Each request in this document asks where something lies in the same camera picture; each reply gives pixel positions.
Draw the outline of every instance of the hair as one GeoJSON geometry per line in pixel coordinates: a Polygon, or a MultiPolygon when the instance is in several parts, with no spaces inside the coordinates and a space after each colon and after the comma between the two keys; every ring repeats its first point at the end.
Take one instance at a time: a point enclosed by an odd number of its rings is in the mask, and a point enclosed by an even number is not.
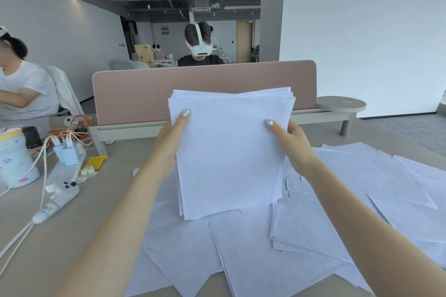
{"type": "MultiPolygon", "coordinates": [[[[200,28],[201,38],[204,43],[210,45],[210,26],[207,22],[199,22],[198,27],[200,28]]],[[[188,24],[184,29],[184,36],[186,37],[187,42],[190,46],[197,46],[200,44],[198,40],[197,29],[195,28],[195,24],[188,24]]]]}
{"type": "Polygon", "coordinates": [[[18,38],[13,38],[9,33],[6,33],[0,38],[0,41],[7,41],[11,45],[11,48],[17,57],[24,60],[28,55],[28,48],[25,43],[18,38]]]}

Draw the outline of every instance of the wooden door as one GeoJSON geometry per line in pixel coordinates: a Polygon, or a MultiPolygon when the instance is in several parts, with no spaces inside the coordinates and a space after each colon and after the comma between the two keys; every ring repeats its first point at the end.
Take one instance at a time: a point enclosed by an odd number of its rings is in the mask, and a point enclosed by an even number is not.
{"type": "Polygon", "coordinates": [[[237,63],[252,62],[253,23],[237,21],[237,63]]]}

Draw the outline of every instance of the forearm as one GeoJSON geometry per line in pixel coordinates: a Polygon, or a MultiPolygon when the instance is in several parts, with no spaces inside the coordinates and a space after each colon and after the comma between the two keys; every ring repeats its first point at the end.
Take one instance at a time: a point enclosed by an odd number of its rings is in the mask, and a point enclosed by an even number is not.
{"type": "Polygon", "coordinates": [[[55,297],[124,296],[160,182],[159,171],[148,161],[55,297]]]}
{"type": "Polygon", "coordinates": [[[4,90],[0,90],[0,103],[17,108],[25,108],[27,106],[26,99],[21,94],[4,90]]]}
{"type": "Polygon", "coordinates": [[[304,175],[376,296],[444,296],[446,273],[370,210],[320,160],[304,175]]]}

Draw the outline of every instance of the white vr headset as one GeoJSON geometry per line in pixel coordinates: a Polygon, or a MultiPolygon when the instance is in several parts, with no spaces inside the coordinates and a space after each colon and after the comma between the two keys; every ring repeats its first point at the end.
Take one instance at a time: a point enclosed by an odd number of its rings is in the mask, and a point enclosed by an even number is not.
{"type": "Polygon", "coordinates": [[[191,46],[186,40],[187,47],[189,48],[189,50],[193,56],[211,55],[212,49],[213,49],[212,45],[203,42],[203,38],[201,37],[200,26],[198,26],[198,24],[194,24],[194,25],[195,25],[195,28],[197,29],[199,44],[196,46],[191,46]]]}
{"type": "Polygon", "coordinates": [[[0,38],[3,37],[3,35],[8,34],[9,31],[6,27],[0,26],[0,38]]]}

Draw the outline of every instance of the woman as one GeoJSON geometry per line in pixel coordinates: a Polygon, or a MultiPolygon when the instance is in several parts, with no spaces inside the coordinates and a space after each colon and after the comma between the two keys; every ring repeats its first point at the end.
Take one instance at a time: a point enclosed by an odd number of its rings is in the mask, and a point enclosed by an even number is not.
{"type": "Polygon", "coordinates": [[[41,67],[28,63],[28,48],[0,27],[0,115],[23,120],[57,113],[59,98],[53,79],[41,67]]]}
{"type": "MultiPolygon", "coordinates": [[[[122,297],[160,183],[175,163],[190,111],[160,131],[147,163],[108,221],[65,277],[56,297],[122,297]]],[[[301,128],[265,125],[281,141],[294,169],[311,184],[354,263],[376,296],[446,296],[446,273],[420,249],[362,203],[320,161],[301,128]]]]}
{"type": "MultiPolygon", "coordinates": [[[[211,45],[210,36],[211,30],[210,26],[206,22],[198,23],[198,27],[200,28],[201,38],[204,44],[211,45]]],[[[186,37],[186,41],[190,46],[198,46],[198,33],[195,27],[195,24],[188,24],[184,29],[184,36],[186,37]]],[[[202,56],[193,56],[192,54],[186,55],[178,60],[178,67],[184,66],[207,66],[207,65],[223,65],[224,62],[218,55],[202,55],[202,56]]]]}

